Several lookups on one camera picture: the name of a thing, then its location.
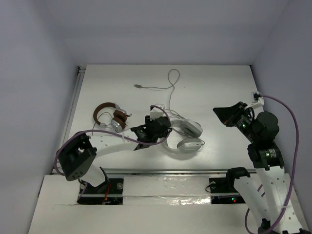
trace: headphone ear cup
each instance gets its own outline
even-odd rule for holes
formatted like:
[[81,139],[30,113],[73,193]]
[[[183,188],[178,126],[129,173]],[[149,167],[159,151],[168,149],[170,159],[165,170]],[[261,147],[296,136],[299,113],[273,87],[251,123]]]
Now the headphone ear cup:
[[114,111],[114,117],[119,118],[124,123],[127,121],[127,116],[122,111],[119,110]]
[[111,121],[111,125],[114,130],[118,133],[122,132],[126,128],[125,122],[123,122],[120,118],[114,117]]

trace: headphone headband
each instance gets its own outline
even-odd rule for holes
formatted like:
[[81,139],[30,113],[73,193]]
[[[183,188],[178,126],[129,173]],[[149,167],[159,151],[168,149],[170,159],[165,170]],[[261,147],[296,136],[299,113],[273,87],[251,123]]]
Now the headphone headband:
[[93,119],[98,125],[101,124],[101,122],[98,120],[98,113],[100,112],[100,110],[102,110],[106,107],[113,107],[113,108],[117,109],[117,105],[115,103],[112,103],[112,102],[105,102],[105,103],[102,103],[101,105],[99,105],[93,112]]

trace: gray wall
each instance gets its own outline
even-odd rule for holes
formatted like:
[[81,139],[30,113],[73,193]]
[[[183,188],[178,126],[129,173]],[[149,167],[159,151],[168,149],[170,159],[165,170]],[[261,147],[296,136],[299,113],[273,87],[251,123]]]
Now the gray wall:
[[28,233],[77,77],[53,26],[32,2],[0,1],[1,234]]
[[251,64],[288,0],[45,0],[77,64]]
[[[292,0],[252,65],[258,89],[282,99],[294,110],[300,127],[295,188],[312,229],[312,1]],[[272,101],[266,110],[279,118],[278,145],[290,172],[295,145],[293,121]]]

